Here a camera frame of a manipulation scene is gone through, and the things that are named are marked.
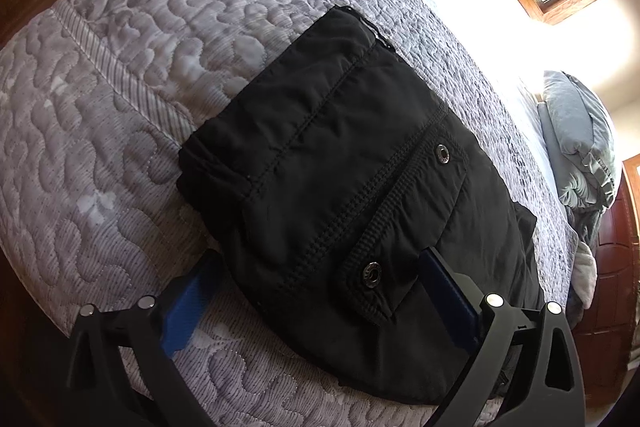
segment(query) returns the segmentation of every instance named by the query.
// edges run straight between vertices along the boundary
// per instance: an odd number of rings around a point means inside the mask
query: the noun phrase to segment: metal snap button
[[[449,149],[444,147],[444,145],[441,143],[436,147],[436,157],[438,158],[438,161],[443,165],[445,163],[449,163]]]
[[[82,317],[90,317],[95,313],[95,306],[93,304],[85,304],[80,308],[80,314]]]
[[[362,270],[362,280],[367,288],[375,288],[380,283],[382,267],[378,263],[369,263]]]
[[[150,310],[156,305],[156,298],[152,295],[145,295],[138,300],[138,308]]]

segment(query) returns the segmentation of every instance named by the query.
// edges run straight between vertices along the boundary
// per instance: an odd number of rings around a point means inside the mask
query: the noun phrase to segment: blue gripper pad
[[[474,353],[480,345],[478,312],[429,248],[420,252],[418,279],[455,346]]]
[[[169,283],[165,292],[173,296],[173,303],[164,313],[161,345],[168,357],[184,349],[207,305],[222,281],[222,256],[207,250],[189,274]]]

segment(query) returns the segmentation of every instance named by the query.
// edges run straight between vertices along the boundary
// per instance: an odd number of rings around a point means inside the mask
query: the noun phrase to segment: gray pillow
[[[538,115],[540,116],[542,135],[545,138],[546,151],[549,155],[551,170],[554,172],[558,197],[561,203],[571,208],[589,208],[593,206],[598,202],[598,192],[588,184],[580,169],[562,154],[545,102],[538,104]]]
[[[562,154],[596,188],[598,204],[609,208],[622,175],[609,113],[593,91],[559,71],[545,71],[543,98]]]

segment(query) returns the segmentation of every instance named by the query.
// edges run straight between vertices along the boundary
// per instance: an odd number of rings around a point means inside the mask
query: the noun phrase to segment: folded black jacket
[[[187,140],[178,188],[293,350],[345,385],[437,403],[468,356],[418,254],[436,247],[484,293],[539,309],[536,218],[372,28],[348,7],[317,20]]]

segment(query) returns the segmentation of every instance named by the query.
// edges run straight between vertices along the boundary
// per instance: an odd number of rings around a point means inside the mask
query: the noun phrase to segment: mattress
[[[62,331],[82,304],[129,307],[216,246],[175,188],[178,150],[336,4],[375,22],[476,134],[538,217],[545,296],[566,301],[575,233],[491,83],[422,0],[59,0],[0,52],[0,243]],[[418,426],[433,412],[340,386],[228,278],[174,360],[221,426]]]

